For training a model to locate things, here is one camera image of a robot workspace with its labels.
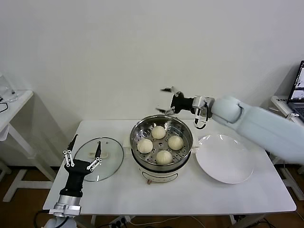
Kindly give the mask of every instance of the white robotic arm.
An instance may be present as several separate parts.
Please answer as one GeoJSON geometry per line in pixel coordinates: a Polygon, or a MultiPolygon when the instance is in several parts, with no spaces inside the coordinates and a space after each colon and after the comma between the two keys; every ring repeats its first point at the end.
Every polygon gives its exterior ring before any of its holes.
{"type": "Polygon", "coordinates": [[[200,116],[212,117],[216,122],[235,130],[241,136],[255,142],[268,152],[292,163],[304,164],[304,128],[260,107],[249,106],[233,97],[214,100],[196,96],[184,98],[174,87],[163,89],[173,92],[171,108],[158,109],[165,114],[189,110],[196,115],[197,128],[200,116]]]}

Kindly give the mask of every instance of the floor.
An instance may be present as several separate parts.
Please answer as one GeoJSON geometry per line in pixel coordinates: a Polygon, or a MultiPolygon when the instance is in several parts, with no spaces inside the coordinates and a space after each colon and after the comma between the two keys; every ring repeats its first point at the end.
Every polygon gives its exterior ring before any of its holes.
{"type": "MultiPolygon", "coordinates": [[[[297,174],[297,167],[289,167],[294,179],[304,191],[304,177],[297,174]]],[[[0,199],[2,199],[18,173],[18,169],[13,169],[11,175],[5,175],[0,182],[0,199]]],[[[30,181],[47,181],[47,179],[38,170],[29,170],[24,180],[30,181]]],[[[33,217],[38,210],[41,210],[49,190],[17,190],[12,201],[4,203],[0,201],[0,227],[1,228],[33,228],[33,217]]],[[[294,201],[297,204],[297,211],[304,217],[304,201],[298,201],[291,190],[294,201]]],[[[85,220],[90,221],[90,216],[82,216],[85,220]]],[[[43,226],[48,219],[52,218],[48,214],[40,214],[38,225],[43,226]]],[[[102,224],[111,222],[115,216],[97,216],[95,225],[98,227],[102,224]]],[[[162,221],[171,217],[135,217],[132,222],[141,224],[153,221],[162,221]]],[[[206,228],[227,228],[230,226],[229,216],[196,216],[206,228]]],[[[304,221],[295,212],[271,214],[266,217],[276,228],[304,228],[304,221]]],[[[172,228],[199,228],[200,224],[191,217],[181,217],[170,220],[161,224],[153,224],[153,227],[162,228],[170,226],[172,228]]],[[[134,226],[128,224],[128,228],[145,228],[146,226],[134,226]]],[[[266,223],[261,223],[257,228],[267,228],[266,223]]]]}

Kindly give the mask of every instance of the pot lid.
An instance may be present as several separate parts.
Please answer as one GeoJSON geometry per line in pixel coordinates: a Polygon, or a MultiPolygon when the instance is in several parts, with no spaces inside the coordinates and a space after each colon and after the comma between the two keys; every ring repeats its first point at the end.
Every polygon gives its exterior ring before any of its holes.
{"type": "Polygon", "coordinates": [[[124,150],[115,139],[102,137],[95,138],[82,145],[76,152],[75,159],[92,162],[95,159],[98,142],[101,142],[101,165],[92,173],[85,176],[85,181],[97,182],[112,176],[120,167],[124,159],[124,150]]]}

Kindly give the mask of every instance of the laptop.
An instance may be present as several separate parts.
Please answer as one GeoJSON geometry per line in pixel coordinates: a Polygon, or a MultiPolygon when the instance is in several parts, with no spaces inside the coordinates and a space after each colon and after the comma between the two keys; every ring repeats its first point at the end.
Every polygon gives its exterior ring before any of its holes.
{"type": "Polygon", "coordinates": [[[287,105],[304,121],[304,60],[300,64],[287,105]]]}

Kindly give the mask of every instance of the robotic arm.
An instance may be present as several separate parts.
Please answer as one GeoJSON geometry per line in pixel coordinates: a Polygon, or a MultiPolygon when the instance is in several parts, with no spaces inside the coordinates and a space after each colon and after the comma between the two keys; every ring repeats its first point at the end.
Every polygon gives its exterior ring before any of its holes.
{"type": "Polygon", "coordinates": [[[202,96],[185,98],[174,87],[161,91],[174,95],[170,109],[157,109],[158,111],[166,115],[177,114],[181,110],[191,111],[195,114],[194,125],[198,129],[203,129],[207,120],[212,117],[216,122],[232,128],[276,156],[292,163],[304,164],[303,127],[233,97],[217,100],[202,96]]]}
{"type": "Polygon", "coordinates": [[[56,226],[76,228],[76,222],[73,219],[68,220],[68,218],[80,215],[80,200],[83,195],[81,189],[84,178],[92,173],[98,165],[101,165],[102,159],[100,159],[100,156],[102,150],[100,141],[98,142],[94,161],[86,162],[73,159],[71,151],[77,136],[75,135],[67,150],[63,151],[64,167],[68,172],[68,178],[66,186],[59,193],[59,200],[54,209],[49,210],[49,214],[53,214],[56,218],[50,219],[44,226],[45,228],[54,228],[56,226]]]}

